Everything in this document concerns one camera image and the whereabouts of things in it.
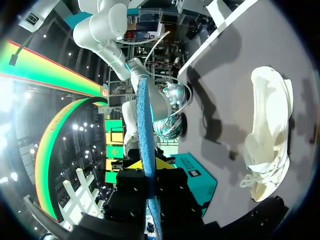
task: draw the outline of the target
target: white sneaker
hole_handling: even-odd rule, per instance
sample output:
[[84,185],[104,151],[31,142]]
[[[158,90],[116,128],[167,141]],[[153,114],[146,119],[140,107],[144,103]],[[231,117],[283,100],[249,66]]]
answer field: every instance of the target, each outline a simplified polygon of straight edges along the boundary
[[293,111],[293,89],[289,79],[268,66],[251,74],[254,114],[252,133],[244,141],[243,158],[252,174],[240,187],[251,187],[256,202],[269,197],[281,184],[290,165],[288,120]]

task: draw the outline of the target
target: gray tabletop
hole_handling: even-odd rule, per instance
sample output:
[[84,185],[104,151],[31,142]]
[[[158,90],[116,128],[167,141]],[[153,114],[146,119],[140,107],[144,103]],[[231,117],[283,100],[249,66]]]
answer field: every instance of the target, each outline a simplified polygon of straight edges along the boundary
[[295,125],[291,132],[290,167],[273,196],[292,210],[312,179],[315,145],[310,143],[318,117],[318,93],[311,60],[286,18],[268,0],[260,0],[229,26],[192,63],[180,79],[190,81],[194,97],[185,108],[186,136],[179,152],[190,152],[218,180],[205,223],[221,227],[258,203],[239,183],[249,171],[243,142],[252,131],[251,72],[272,66],[291,79]]

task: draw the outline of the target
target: teal sign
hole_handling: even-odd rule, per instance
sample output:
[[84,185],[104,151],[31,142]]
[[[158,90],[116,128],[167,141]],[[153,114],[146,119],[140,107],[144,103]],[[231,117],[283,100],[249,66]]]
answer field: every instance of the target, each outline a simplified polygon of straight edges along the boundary
[[214,196],[218,181],[190,154],[173,154],[175,166],[183,168],[188,176],[188,186],[205,215]]

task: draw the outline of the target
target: blue foam strip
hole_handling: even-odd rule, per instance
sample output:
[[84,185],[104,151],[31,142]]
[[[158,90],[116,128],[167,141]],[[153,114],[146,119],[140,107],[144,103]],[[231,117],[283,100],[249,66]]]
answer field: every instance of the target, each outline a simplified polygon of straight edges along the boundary
[[141,79],[138,84],[136,98],[136,122],[139,138],[140,155],[144,174],[148,181],[148,207],[159,239],[162,239],[160,224],[160,208],[156,199],[156,156],[154,131],[148,92],[148,80]]

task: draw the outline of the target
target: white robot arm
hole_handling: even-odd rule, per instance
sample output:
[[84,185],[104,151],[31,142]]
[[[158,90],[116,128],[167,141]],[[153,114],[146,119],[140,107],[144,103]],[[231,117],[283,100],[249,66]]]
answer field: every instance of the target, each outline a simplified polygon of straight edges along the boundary
[[[79,47],[91,50],[103,59],[120,80],[130,79],[136,93],[139,80],[148,80],[150,109],[152,121],[155,122],[170,116],[172,110],[169,99],[158,90],[154,79],[138,58],[126,63],[126,57],[115,41],[127,31],[129,2],[130,0],[78,0],[80,10],[93,15],[75,26],[73,39]],[[122,114],[126,124],[123,144],[126,156],[131,148],[138,148],[136,101],[125,102]]]

